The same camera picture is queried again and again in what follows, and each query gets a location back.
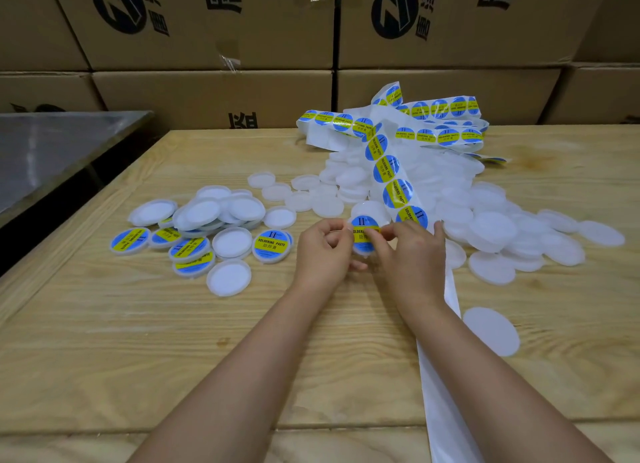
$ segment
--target right hand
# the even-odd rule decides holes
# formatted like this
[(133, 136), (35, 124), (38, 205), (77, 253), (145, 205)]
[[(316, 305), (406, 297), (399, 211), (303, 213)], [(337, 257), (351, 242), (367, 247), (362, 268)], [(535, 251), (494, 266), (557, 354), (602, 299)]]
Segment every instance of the right hand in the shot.
[[(405, 318), (415, 309), (444, 306), (445, 238), (442, 222), (432, 235), (413, 221), (385, 225), (380, 232), (364, 232), (378, 253), (391, 295)], [(388, 241), (397, 238), (396, 250)]]

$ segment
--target stainless steel surface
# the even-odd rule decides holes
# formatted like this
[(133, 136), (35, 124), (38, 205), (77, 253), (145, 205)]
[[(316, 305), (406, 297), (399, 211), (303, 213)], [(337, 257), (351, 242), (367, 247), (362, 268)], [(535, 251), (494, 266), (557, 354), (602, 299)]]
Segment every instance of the stainless steel surface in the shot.
[(150, 111), (0, 114), (0, 226), (152, 115)]

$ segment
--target hand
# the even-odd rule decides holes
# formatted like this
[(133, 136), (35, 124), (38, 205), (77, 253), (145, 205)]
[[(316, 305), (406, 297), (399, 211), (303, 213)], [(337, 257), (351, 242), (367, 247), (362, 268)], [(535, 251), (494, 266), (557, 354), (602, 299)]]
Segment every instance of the hand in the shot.
[[(415, 222), (385, 225), (380, 232), (366, 228), (398, 311), (405, 320), (425, 305), (442, 306), (444, 302), (445, 247), (442, 222), (435, 234)], [(388, 241), (397, 238), (396, 250)]]
[(349, 269), (364, 271), (365, 263), (351, 258), (353, 227), (341, 218), (326, 218), (300, 235), (293, 284), (322, 292), (327, 299)]

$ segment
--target forearm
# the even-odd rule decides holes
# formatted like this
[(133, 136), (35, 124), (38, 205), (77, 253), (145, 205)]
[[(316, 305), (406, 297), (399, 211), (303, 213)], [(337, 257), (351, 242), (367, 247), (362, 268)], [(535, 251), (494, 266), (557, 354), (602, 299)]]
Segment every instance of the forearm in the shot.
[(610, 462), (444, 304), (406, 316), (491, 463)]
[(265, 451), (324, 294), (295, 288), (158, 426), (133, 463), (249, 463)]

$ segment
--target wooden table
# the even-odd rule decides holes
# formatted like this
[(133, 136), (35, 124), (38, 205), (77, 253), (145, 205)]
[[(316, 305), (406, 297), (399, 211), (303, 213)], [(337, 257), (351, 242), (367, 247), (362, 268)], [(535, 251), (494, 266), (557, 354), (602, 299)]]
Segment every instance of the wooden table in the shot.
[[(508, 362), (618, 462), (640, 456), (639, 136), (632, 125), (492, 127), (483, 153), (513, 162), (483, 180), (526, 209), (611, 224), (627, 244), (584, 242), (584, 265), (550, 263), (504, 288), (456, 271), (462, 310), (508, 316), (522, 341)], [(185, 202), (206, 184), (246, 188), (263, 169), (289, 182), (326, 158), (295, 130), (171, 132), (4, 275), (0, 460), (124, 461), (140, 438), (117, 434), (153, 428), (292, 279), (295, 253), (249, 258), (251, 286), (216, 298), (164, 253), (113, 256), (133, 208)], [(291, 232), (317, 220), (299, 214)], [(332, 461), (428, 461), (415, 339), (370, 274), (349, 275), (318, 319), (278, 427), (268, 461), (326, 461), (328, 445)], [(113, 435), (40, 436), (101, 432)]]

